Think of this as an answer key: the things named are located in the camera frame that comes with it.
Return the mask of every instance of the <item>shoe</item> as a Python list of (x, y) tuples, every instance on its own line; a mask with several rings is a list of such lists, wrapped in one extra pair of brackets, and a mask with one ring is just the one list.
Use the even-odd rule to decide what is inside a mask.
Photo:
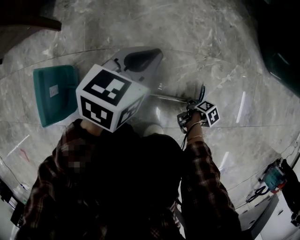
[(152, 124), (152, 125), (150, 125), (150, 126), (148, 126), (146, 128), (146, 130), (144, 131), (143, 136), (147, 137), (147, 136), (150, 136), (150, 135), (152, 135), (154, 133), (156, 133), (156, 134), (164, 134), (164, 130), (163, 130), (163, 128), (161, 126), (159, 126), (157, 124)]

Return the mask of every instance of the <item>black and white marker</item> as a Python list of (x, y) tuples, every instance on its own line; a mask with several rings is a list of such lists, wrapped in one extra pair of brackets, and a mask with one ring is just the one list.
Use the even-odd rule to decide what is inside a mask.
[(205, 114), (207, 118), (207, 123), (203, 125), (205, 127), (212, 127), (220, 120), (217, 106), (208, 101), (199, 103), (195, 108)]
[(76, 89), (80, 115), (110, 132), (136, 114), (148, 94), (148, 88), (96, 64)]

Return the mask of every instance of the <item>gray tile floor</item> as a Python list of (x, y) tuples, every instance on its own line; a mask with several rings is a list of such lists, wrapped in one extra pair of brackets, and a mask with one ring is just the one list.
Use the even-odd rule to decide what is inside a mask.
[[(205, 84), (207, 100), (217, 104), (221, 115), (216, 127), (204, 129), (205, 141), (217, 166), (222, 166), (222, 182), (236, 207), (244, 203), (260, 170), (282, 152), (286, 157), (294, 150), (300, 131), (299, 99), (267, 73), (257, 24), (241, 1), (57, 0), (45, 14), (60, 20), (62, 31), (30, 36), (0, 65), (0, 155), (20, 182), (32, 186), (39, 164), (51, 154), (65, 126), (78, 117), (76, 112), (42, 128), (32, 71), (71, 64), (82, 79), (93, 64), (129, 46), (163, 50), (153, 79), (160, 89), (153, 91), (196, 98)], [(157, 122), (181, 143), (176, 115), (184, 108), (148, 99), (133, 122)], [(0, 176), (21, 199), (28, 197), (2, 161)]]

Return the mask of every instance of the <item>plaid shirt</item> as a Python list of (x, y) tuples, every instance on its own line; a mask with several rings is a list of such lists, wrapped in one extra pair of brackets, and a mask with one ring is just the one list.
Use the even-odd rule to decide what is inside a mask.
[[(17, 234), (17, 240), (106, 239), (106, 219), (100, 210), (83, 199), (78, 179), (95, 145), (78, 131), (72, 123), (62, 135), (52, 156), (40, 165), (37, 181), (25, 206), (23, 226)], [(220, 172), (212, 161), (209, 147), (204, 142), (195, 142), (188, 145), (185, 152), (187, 159), (184, 161), (181, 182), (181, 209), (186, 238), (223, 239), (228, 235), (232, 239), (238, 236), (238, 214), (220, 182)], [(79, 174), (72, 174), (70, 169)], [(96, 213), (89, 213), (88, 208)], [(80, 224), (73, 221), (78, 212), (81, 212), (80, 218), (84, 219)], [(148, 213), (146, 227), (150, 239), (183, 239), (170, 208)]]

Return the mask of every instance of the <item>wooden furniture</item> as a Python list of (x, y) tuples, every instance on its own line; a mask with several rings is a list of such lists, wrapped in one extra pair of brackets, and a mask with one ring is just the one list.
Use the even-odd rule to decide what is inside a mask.
[(61, 22), (39, 16), (45, 0), (3, 0), (0, 2), (0, 64), (13, 46), (41, 30), (61, 30)]

